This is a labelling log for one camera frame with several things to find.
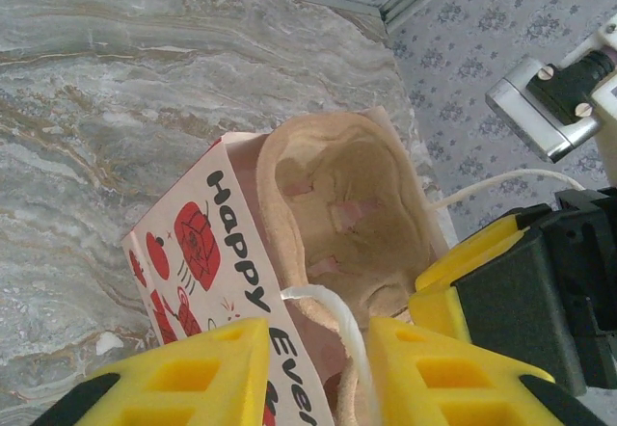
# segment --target red illustration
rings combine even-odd
[[[273,412],[273,410],[270,410],[271,407],[272,409],[274,409],[273,403],[269,401],[269,396],[272,396],[272,395],[274,395],[274,398],[276,400],[279,400],[279,397],[274,391],[274,386],[272,386],[272,384],[268,382],[268,387],[266,391],[266,403],[263,407],[263,419],[261,420],[262,426],[276,426],[277,425],[277,419],[275,417],[275,413]]]
[[[163,238],[155,238],[150,232],[146,234],[146,248],[148,248],[152,265],[161,279],[166,280],[170,277],[170,263],[167,260],[165,250],[163,250],[164,245]]]
[[[152,303],[154,304],[154,318],[156,319],[158,328],[161,331],[161,336],[163,337],[163,344],[177,341],[177,336],[175,335],[174,329],[170,325],[170,321],[167,318],[167,314],[165,313],[165,308],[169,309],[167,302],[165,302],[165,298],[163,298],[163,301],[161,301],[161,298],[156,290],[152,291],[152,293],[150,294],[150,298],[152,299]]]
[[[194,202],[187,202],[175,218],[174,232],[191,274],[207,291],[221,265],[210,221]]]
[[[177,311],[177,319],[180,322],[180,325],[182,325],[184,332],[187,336],[201,333],[200,324],[189,308],[189,298],[186,295],[186,291],[184,291],[183,288],[178,287],[177,297],[180,298],[180,309]]]
[[[135,253],[133,250],[128,250],[128,258],[131,262],[131,267],[133,268],[133,273],[139,283],[141,283],[144,287],[146,287],[146,277],[144,277],[144,269],[142,268],[142,264],[139,263],[137,257],[135,257]]]
[[[223,306],[223,308],[229,312],[228,315],[228,322],[231,321],[231,318],[235,317],[235,318],[240,318],[240,314],[239,313],[235,313],[235,304],[233,302],[231,302],[231,304],[228,302],[227,298],[223,298],[223,301],[221,302],[221,306]]]

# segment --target white rope handle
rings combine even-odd
[[[281,297],[286,299],[312,298],[319,301],[338,322],[338,335],[349,352],[356,368],[358,369],[358,381],[368,397],[368,409],[371,416],[371,424],[381,426],[382,417],[377,400],[377,391],[373,384],[370,372],[370,364],[364,347],[364,339],[358,327],[358,322],[351,313],[349,306],[334,291],[320,284],[308,284],[306,286],[291,286],[281,291]]]
[[[545,169],[518,169],[516,171],[502,173],[501,175],[496,175],[495,177],[487,178],[486,180],[482,180],[481,182],[474,183],[473,185],[459,190],[458,192],[450,195],[449,197],[445,197],[443,200],[429,203],[427,207],[431,210],[440,209],[442,207],[446,207],[450,204],[454,204],[455,202],[463,200],[469,195],[473,195],[480,190],[484,190],[485,188],[498,185],[499,183],[509,180],[511,178],[522,177],[524,175],[542,175],[544,177],[556,178],[557,180],[567,183],[568,185],[572,185],[572,187],[577,190],[585,189],[585,187],[583,187],[576,180],[568,177],[563,173],[556,173],[555,171],[547,171]]]

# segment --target screw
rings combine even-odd
[[[552,67],[542,67],[538,71],[538,79],[541,81],[548,81],[552,79],[552,76],[555,74],[555,70]]]
[[[579,103],[575,108],[575,115],[577,118],[589,118],[591,116],[591,112],[594,111],[593,106],[589,103]]]

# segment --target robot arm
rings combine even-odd
[[[557,162],[595,136],[617,185],[617,14],[558,65],[525,57],[486,94],[542,159]]]

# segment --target yellow foam pad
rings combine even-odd
[[[384,426],[561,425],[519,381],[539,368],[391,318],[367,346]]]
[[[416,325],[471,343],[458,291],[449,284],[431,285],[412,295],[409,313]]]
[[[79,426],[257,426],[269,364],[268,323],[245,319],[107,365],[120,380]]]
[[[422,272],[416,280],[416,290],[421,291],[437,281],[452,283],[502,255],[521,238],[523,230],[519,230],[516,215],[498,219],[452,248],[448,254]]]

